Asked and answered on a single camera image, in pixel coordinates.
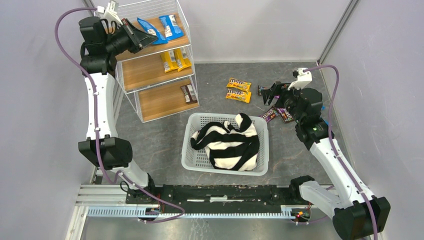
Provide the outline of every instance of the shelf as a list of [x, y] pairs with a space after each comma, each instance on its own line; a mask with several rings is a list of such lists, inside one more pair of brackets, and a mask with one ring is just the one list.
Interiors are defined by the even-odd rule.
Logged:
[[[172, 41], [169, 41], [166, 44], [158, 44], [158, 45], [151, 44], [151, 45], [147, 46], [145, 49], [139, 51], [136, 54], [131, 53], [129, 51], [125, 51], [125, 52], [117, 55], [116, 60], [118, 60], [118, 61], [130, 60], [130, 59], [133, 59], [133, 58], [139, 58], [139, 57], [143, 57], [143, 56], [146, 56], [146, 55], [164, 52], [166, 50], [175, 49], [175, 48], [179, 48], [179, 47], [189, 45], [190, 40], [189, 40], [189, 37], [187, 36], [186, 31], [183, 27], [183, 23], [181, 22], [181, 19], [180, 19], [178, 13], [174, 13], [174, 14], [175, 14], [175, 19], [176, 19], [176, 24], [183, 31], [184, 36], [177, 38], [177, 39], [174, 39]], [[162, 23], [161, 23], [161, 20], [159, 20], [159, 17], [144, 19], [144, 20], [146, 20], [147, 22], [152, 24], [163, 36], [165, 36], [164, 26], [162, 26]], [[137, 21], [133, 22], [132, 24], [134, 25], [134, 27], [136, 27], [139, 30], [144, 32], [143, 28], [140, 26], [140, 24]]]
[[154, 87], [138, 93], [143, 122], [197, 108], [198, 102], [186, 103], [181, 86], [190, 84], [190, 79]]
[[193, 74], [191, 67], [181, 71], [165, 73], [159, 53], [122, 62], [122, 74], [125, 90], [131, 91], [169, 80], [188, 77]]

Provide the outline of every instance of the striped cloth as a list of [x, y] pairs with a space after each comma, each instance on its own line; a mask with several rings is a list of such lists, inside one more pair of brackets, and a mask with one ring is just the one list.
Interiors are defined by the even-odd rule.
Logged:
[[215, 169], [248, 171], [256, 168], [259, 137], [252, 120], [244, 113], [235, 117], [239, 129], [230, 122], [209, 122], [191, 136], [195, 150], [206, 151]]

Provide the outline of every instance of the gray basket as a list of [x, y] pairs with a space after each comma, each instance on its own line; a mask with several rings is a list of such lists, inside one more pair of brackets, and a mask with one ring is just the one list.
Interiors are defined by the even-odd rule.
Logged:
[[235, 128], [238, 125], [232, 114], [218, 113], [193, 113], [188, 118], [187, 126], [185, 127], [184, 142], [182, 144], [182, 166], [187, 170], [219, 173], [219, 174], [235, 174], [248, 176], [262, 176], [268, 171], [269, 160], [269, 140], [268, 140], [268, 125], [267, 122], [258, 116], [250, 116], [254, 127], [256, 128], [259, 137], [259, 153], [257, 154], [256, 168], [250, 171], [232, 171], [215, 169], [206, 155], [204, 149], [196, 151], [190, 145], [190, 138], [196, 131], [202, 129], [207, 123], [229, 121]]

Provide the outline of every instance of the gray wall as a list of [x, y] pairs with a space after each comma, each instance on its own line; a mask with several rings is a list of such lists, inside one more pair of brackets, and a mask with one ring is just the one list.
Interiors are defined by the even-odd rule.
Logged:
[[[358, 175], [392, 210], [386, 239], [422, 239], [424, 2], [360, 1], [326, 64]], [[324, 77], [331, 90], [332, 70]]]
[[[57, 18], [80, 0], [2, 3], [0, 13], [0, 239], [64, 239], [79, 186], [92, 165], [78, 152], [85, 139], [88, 96], [81, 72], [60, 52]], [[60, 38], [78, 57], [74, 13]]]
[[[200, 62], [311, 62], [349, 0], [178, 0]], [[109, 0], [93, 0], [106, 6]], [[140, 0], [118, 0], [120, 5]]]

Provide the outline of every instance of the yellow candy package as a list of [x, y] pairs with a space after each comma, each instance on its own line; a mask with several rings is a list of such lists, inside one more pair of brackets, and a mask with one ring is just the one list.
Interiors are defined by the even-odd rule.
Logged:
[[178, 69], [177, 60], [175, 59], [175, 54], [173, 50], [162, 52], [160, 54], [160, 57], [162, 58], [165, 73]]
[[189, 56], [187, 56], [184, 47], [175, 49], [174, 53], [176, 64], [178, 65], [178, 72], [192, 66], [192, 63], [190, 62]]
[[251, 89], [251, 83], [250, 82], [246, 82], [246, 81], [240, 81], [235, 79], [234, 77], [230, 77], [229, 78], [229, 82], [226, 85], [227, 88], [235, 88], [235, 89], [239, 89], [242, 90], [243, 92], [250, 92]]
[[242, 102], [245, 102], [245, 103], [250, 103], [251, 96], [252, 96], [251, 92], [243, 92], [243, 91], [236, 91], [236, 90], [228, 89], [227, 92], [226, 92], [225, 98], [226, 99], [238, 100], [238, 101], [242, 101]]

